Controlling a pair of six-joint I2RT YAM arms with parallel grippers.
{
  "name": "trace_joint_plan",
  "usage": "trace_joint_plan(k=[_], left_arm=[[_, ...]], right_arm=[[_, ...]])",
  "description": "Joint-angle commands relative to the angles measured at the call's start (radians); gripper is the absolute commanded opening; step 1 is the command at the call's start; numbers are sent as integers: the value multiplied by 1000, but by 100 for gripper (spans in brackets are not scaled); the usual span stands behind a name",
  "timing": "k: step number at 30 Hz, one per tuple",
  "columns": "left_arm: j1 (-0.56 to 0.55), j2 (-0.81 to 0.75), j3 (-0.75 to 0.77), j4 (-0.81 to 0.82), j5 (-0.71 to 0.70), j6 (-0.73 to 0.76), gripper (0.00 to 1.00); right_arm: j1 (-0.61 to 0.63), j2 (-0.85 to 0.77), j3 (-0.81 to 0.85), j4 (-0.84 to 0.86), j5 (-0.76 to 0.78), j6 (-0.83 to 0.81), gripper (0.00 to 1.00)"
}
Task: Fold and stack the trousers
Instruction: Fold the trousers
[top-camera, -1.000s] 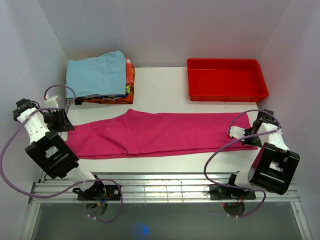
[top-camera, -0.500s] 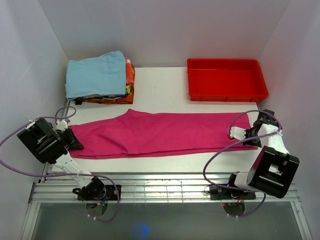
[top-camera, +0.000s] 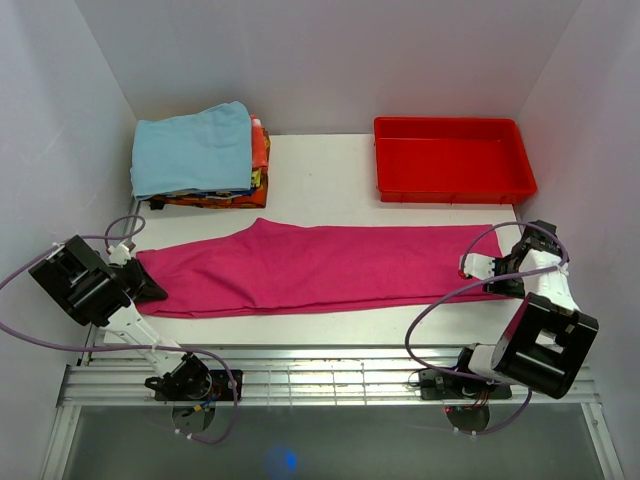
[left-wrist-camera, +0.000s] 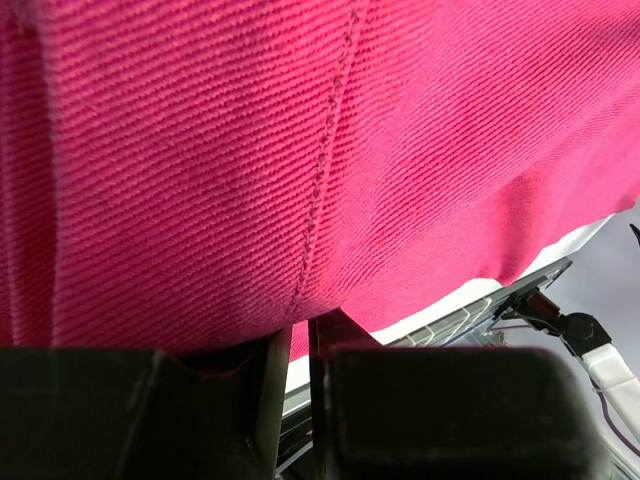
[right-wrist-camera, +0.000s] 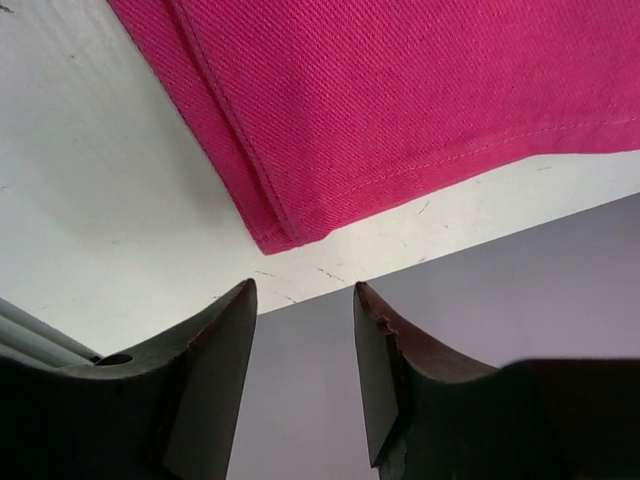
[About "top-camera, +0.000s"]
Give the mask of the pink trousers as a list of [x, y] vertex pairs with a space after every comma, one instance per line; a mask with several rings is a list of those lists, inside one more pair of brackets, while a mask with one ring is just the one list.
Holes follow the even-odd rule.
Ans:
[[301, 227], [266, 219], [226, 237], [137, 258], [167, 293], [144, 315], [206, 319], [429, 304], [465, 286], [464, 250], [501, 254], [485, 225]]

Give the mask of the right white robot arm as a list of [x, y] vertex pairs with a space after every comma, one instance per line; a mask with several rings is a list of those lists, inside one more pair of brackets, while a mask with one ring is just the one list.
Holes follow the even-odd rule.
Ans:
[[504, 257], [467, 252], [461, 275], [484, 280], [485, 293], [522, 301], [495, 344], [462, 350], [451, 382], [474, 397], [488, 380], [519, 384], [554, 399], [564, 397], [577, 377], [599, 331], [571, 294], [569, 259], [554, 239], [557, 227], [536, 220]]

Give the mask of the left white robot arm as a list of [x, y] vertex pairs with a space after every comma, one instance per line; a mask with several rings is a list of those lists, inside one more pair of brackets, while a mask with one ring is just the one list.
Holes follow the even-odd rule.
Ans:
[[93, 325], [134, 346], [154, 371], [145, 387], [155, 398], [201, 400], [213, 380], [206, 365], [176, 342], [163, 338], [136, 305], [166, 300], [168, 293], [124, 246], [105, 262], [84, 239], [74, 236], [29, 269], [31, 277], [78, 324]]

